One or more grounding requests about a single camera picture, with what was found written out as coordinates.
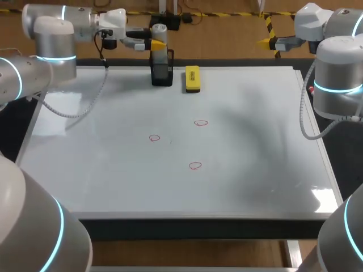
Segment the blue led ring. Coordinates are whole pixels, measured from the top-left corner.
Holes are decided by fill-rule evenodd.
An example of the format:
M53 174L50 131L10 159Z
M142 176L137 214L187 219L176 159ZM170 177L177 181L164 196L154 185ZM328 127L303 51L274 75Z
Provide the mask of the blue led ring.
M36 56L36 58L41 61L71 61L75 60L76 56L65 57L65 58L48 58L48 57Z
M353 33L352 33L353 37L356 36L357 28L358 28L359 24L361 23L362 19L363 19L363 14L359 17L356 25L354 26Z
M348 226L348 204L349 204L349 200L351 200L351 196L348 198L347 203L345 204L345 209L344 209L344 226L345 226L345 231L347 232L348 235L348 239L352 244L352 247L354 249L354 251L357 253L357 255L360 257L361 261L363 261L363 254L360 252L360 250L358 249L356 243L353 240L351 231L349 230L349 226Z
M20 76L20 73L19 73L19 70L15 67L14 64L12 64L12 62L10 62L9 60L5 59L5 58L0 58L0 60L3 60L5 62L7 62L8 64L11 65L11 67L15 70L17 76L18 76L18 79L19 79L19 92L18 92L18 95L17 97L15 98L18 99L20 97L20 95L22 94L22 91L23 91L23 81L22 81L22 77Z
M355 87L355 88L352 88L352 89L348 89L348 90L334 90L334 89L328 89L328 88L324 88L324 87L321 87L319 86L316 82L314 82L315 86L317 86L319 89L321 89L322 91L326 91L326 92L334 92L334 93L337 93L337 94L345 94L347 92L354 92L354 91L358 91L362 86L363 84L360 84L358 87Z
M62 207L59 204L59 202L55 198L54 198L54 200L57 203L59 213L60 213L60 216L61 216L61 227L60 227L60 230L59 230L59 235L58 235L58 240L57 240L56 246L54 247L52 254L48 258L47 262L45 263L43 268L40 270L40 272L45 272L49 268L50 264L53 262L56 254L57 254L57 252L59 250L59 247L61 245L61 241L62 241L63 233L64 233L64 214L63 214L63 210L62 210Z

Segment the red marker drawing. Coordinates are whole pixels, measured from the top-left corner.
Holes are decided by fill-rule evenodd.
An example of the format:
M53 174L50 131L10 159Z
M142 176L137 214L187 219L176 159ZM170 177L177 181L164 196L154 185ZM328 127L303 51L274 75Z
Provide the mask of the red marker drawing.
M208 124L208 121L205 121L205 120L197 120L197 121L194 121L194 124L196 124L197 126L205 126Z
M194 161L193 163L189 163L189 168L191 170L198 170L198 168L200 168L201 166L202 166L202 164L197 161Z
M160 140L160 136L153 134L153 135L149 136L149 139L150 139L150 141L155 142L155 141Z

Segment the yellow and black tape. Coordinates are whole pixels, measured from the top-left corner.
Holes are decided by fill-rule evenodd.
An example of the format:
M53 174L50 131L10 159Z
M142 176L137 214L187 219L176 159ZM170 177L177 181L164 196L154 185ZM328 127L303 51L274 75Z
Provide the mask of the yellow and black tape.
M272 28L271 15L264 14L264 18L270 39L272 39L272 41L275 41L276 35ZM273 54L275 55L275 58L281 58L280 51L274 50Z
M4 9L0 9L0 13L18 13L21 14L23 11L22 10L16 10L14 8L8 9L8 10L4 10Z
M22 13L22 10L17 10L14 8L11 9L0 9L0 13ZM153 11L128 11L128 15L155 15L159 14L158 12ZM190 15L190 16L198 16L198 17L232 17L232 16L258 16L260 15L257 12L232 12L232 13L225 13L225 12L184 12L182 15ZM264 12L263 15L285 15L285 16L294 16L295 18L295 12Z

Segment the white table surface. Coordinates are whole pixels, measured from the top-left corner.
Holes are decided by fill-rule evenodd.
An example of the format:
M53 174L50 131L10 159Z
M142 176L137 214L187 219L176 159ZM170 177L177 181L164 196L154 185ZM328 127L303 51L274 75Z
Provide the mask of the white table surface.
M104 69L77 73L46 101L65 113L87 107ZM149 67L110 67L82 120L41 107L18 165L81 219L327 218L341 196L323 142L301 134L300 73L201 67L200 75L201 92L190 94L182 67L169 88L151 86Z

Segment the yellow eraser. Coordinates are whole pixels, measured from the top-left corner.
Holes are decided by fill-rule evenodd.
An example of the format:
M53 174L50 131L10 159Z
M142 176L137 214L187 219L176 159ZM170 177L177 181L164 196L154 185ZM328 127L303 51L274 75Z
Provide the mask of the yellow eraser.
M187 92L200 92L199 66L185 67Z

